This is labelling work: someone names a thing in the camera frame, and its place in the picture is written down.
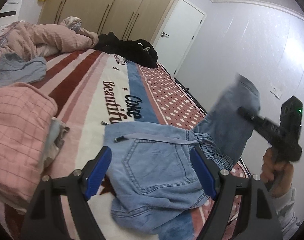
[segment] blue gripper pad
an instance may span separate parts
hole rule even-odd
[[[218,175],[220,169],[212,160],[205,157],[199,147],[193,147],[191,149],[190,160],[204,193],[213,200],[216,200],[220,192],[220,177]]]
[[[85,200],[97,194],[104,175],[112,161],[112,151],[104,146],[94,160],[90,160],[83,168],[82,192]]]

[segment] pink checkered pillow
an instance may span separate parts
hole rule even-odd
[[[0,190],[30,200],[55,101],[25,83],[0,88]]]

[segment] wardrobe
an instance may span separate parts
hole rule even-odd
[[[153,42],[174,0],[46,0],[39,24],[58,24],[68,16],[97,34],[114,32],[120,40]]]

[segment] striped bedspread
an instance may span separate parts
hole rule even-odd
[[[45,78],[32,85],[56,101],[56,117],[71,128],[60,154],[46,170],[53,178],[82,168],[97,155],[103,145],[104,126],[101,121],[155,122],[191,129],[204,118],[203,112],[162,66],[148,69],[118,55],[93,49],[51,56],[47,60]],[[241,163],[231,173],[248,177]],[[105,177],[99,194],[88,202],[107,240],[196,239],[213,206],[213,201],[208,200],[199,208],[185,211],[169,222],[167,231],[151,236],[119,228],[115,224],[110,216],[114,197],[114,190]],[[78,239],[67,199],[63,198],[62,202],[70,236]],[[240,198],[236,196],[230,218],[236,216],[239,204]],[[13,213],[8,207],[7,210],[8,216]],[[13,220],[7,219],[6,222],[14,236]],[[231,238],[235,223],[236,220],[228,225],[224,239]]]

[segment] sleeve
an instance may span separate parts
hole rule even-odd
[[[273,198],[273,205],[282,228],[283,240],[289,240],[301,225],[293,210],[295,196],[296,189],[291,188],[285,195]]]

